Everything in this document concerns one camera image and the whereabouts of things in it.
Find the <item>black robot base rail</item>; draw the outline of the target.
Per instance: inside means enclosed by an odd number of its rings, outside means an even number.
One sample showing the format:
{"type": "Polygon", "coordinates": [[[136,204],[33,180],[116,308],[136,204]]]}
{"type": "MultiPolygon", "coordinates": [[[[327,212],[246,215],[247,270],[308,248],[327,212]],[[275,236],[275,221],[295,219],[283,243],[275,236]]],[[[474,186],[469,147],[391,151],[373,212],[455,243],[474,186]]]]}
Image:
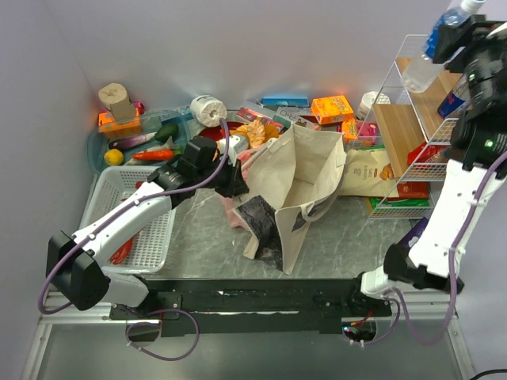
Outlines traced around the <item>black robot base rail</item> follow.
{"type": "Polygon", "coordinates": [[[346,318],[389,317],[388,302],[360,294],[358,279],[150,279],[134,310],[113,321],[148,321],[164,337],[211,333],[341,333],[346,318]]]}

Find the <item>Pocari Sweat water bottle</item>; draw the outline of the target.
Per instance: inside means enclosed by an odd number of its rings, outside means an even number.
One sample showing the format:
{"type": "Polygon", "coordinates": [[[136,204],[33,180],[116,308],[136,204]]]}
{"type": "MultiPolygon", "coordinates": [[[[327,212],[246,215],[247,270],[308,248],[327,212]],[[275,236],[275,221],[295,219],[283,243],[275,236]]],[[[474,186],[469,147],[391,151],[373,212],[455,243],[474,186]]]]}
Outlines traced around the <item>Pocari Sweat water bottle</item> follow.
{"type": "Polygon", "coordinates": [[[403,86],[412,93],[423,93],[438,77],[444,65],[434,63],[439,27],[457,28],[484,5],[483,0],[463,0],[458,6],[445,11],[436,21],[421,52],[415,55],[402,74],[403,86]]]}

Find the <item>pink plastic grocery bag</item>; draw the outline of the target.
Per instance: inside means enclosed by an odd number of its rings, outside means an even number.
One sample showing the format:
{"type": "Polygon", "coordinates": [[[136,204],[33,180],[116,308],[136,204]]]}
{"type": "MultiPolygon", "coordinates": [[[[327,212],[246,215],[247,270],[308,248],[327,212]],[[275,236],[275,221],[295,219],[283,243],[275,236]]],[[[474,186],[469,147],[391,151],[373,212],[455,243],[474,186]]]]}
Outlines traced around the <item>pink plastic grocery bag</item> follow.
{"type": "MultiPolygon", "coordinates": [[[[247,179],[248,172],[250,170],[251,164],[247,165],[247,162],[259,151],[259,148],[252,148],[248,150],[244,150],[238,154],[238,160],[242,165],[242,177],[244,180],[247,179]]],[[[219,196],[219,200],[223,205],[225,215],[227,217],[227,221],[229,222],[231,228],[243,228],[246,229],[246,225],[244,222],[235,214],[234,209],[234,201],[230,198],[224,198],[219,196]]]]}

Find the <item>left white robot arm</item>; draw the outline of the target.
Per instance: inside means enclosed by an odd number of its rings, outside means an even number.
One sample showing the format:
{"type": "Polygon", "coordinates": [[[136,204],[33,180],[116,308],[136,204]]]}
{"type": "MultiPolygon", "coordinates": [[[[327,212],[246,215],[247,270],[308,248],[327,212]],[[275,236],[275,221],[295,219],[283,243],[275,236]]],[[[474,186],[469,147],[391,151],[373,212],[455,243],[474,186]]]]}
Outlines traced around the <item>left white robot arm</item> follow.
{"type": "Polygon", "coordinates": [[[233,198],[249,191],[242,177],[237,135],[219,142],[203,136],[191,139],[182,154],[153,169],[129,198],[93,224],[67,235],[63,231],[48,242],[46,287],[54,286],[78,310],[99,302],[139,306],[149,288],[137,275],[108,273],[104,267],[129,238],[154,219],[211,188],[233,198]]]}

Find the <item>Red Bull can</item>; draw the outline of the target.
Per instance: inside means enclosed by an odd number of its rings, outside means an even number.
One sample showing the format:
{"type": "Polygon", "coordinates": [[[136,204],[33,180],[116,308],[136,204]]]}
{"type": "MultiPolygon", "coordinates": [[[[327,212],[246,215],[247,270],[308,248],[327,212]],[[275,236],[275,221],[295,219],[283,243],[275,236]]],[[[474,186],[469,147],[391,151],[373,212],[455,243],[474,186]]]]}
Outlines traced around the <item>Red Bull can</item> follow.
{"type": "Polygon", "coordinates": [[[468,107],[470,99],[471,95],[467,76],[463,74],[448,93],[446,98],[444,98],[440,103],[437,108],[437,114],[443,120],[448,117],[455,117],[468,107]]]}

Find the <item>beige canvas tote bag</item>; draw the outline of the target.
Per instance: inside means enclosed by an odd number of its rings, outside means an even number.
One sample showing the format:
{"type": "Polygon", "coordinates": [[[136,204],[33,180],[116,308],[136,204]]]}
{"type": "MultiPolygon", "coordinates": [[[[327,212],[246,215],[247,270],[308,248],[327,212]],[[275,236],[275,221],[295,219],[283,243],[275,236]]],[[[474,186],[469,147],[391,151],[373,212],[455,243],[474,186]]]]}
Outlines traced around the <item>beige canvas tote bag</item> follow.
{"type": "Polygon", "coordinates": [[[294,125],[248,162],[250,191],[236,196],[235,214],[251,234],[243,254],[291,274],[311,223],[338,196],[345,171],[342,135],[294,125]]]}

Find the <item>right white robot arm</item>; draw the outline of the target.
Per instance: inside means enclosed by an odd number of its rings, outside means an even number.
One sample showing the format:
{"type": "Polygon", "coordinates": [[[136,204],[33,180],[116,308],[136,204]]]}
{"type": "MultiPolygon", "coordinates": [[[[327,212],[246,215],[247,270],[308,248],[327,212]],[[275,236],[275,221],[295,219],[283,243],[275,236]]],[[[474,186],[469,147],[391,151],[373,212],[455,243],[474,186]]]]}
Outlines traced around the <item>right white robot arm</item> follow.
{"type": "Polygon", "coordinates": [[[359,275],[368,297],[396,283],[457,296],[467,241],[506,181],[506,23],[473,15],[457,28],[441,26],[433,61],[464,75],[471,109],[452,129],[444,185],[418,241],[391,245],[381,267],[359,275]]]}

